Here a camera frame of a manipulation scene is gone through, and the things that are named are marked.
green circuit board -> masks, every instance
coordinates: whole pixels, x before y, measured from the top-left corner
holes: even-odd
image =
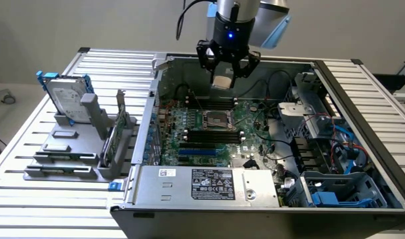
[[[256,118],[256,124],[260,124],[256,130],[258,134],[270,138],[268,131],[263,129],[264,114],[258,114],[259,110],[254,112],[258,107],[256,103],[251,101],[242,101],[230,111],[188,109],[183,106],[183,102],[173,102],[168,107],[161,109],[160,114],[164,114],[164,121],[161,123],[161,158],[160,165],[169,166],[216,166],[216,167],[239,167],[242,162],[247,161],[250,154],[252,158],[262,160],[259,155],[259,145],[266,149],[270,143],[262,140],[254,133],[256,127],[252,127]],[[222,123],[212,123],[211,125],[203,118],[207,114],[228,115],[228,127],[220,125]],[[238,143],[216,143],[215,156],[187,155],[188,161],[179,160],[179,144],[184,143],[184,130],[206,130],[206,131],[236,131],[243,132],[246,140]]]

capacitor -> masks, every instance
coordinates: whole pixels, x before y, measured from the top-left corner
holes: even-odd
[[[250,107],[250,111],[251,111],[252,113],[256,112],[256,110],[258,110],[258,109],[256,109],[255,106],[251,106],[251,107]]]

warning symbols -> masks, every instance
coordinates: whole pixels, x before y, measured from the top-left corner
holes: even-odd
[[[192,169],[191,197],[194,200],[235,200],[232,171]]]

motherboard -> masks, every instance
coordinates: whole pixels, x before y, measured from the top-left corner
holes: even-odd
[[[271,143],[263,103],[171,101],[160,107],[160,165],[266,169]]]

metal slatted table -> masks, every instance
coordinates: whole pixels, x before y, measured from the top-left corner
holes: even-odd
[[[116,89],[125,90],[127,111],[139,121],[153,79],[152,58],[153,53],[147,52],[89,49],[76,54],[63,74],[89,74],[100,106],[111,115],[117,111]],[[322,60],[405,171],[403,108],[365,66],[354,65],[350,60]],[[21,178],[22,169],[55,126],[53,114],[55,107],[45,96],[0,155],[0,238],[123,239],[125,235],[107,210],[108,205],[119,202],[123,192],[108,192],[107,183],[24,181]],[[389,231],[371,238],[405,239],[405,231]]]

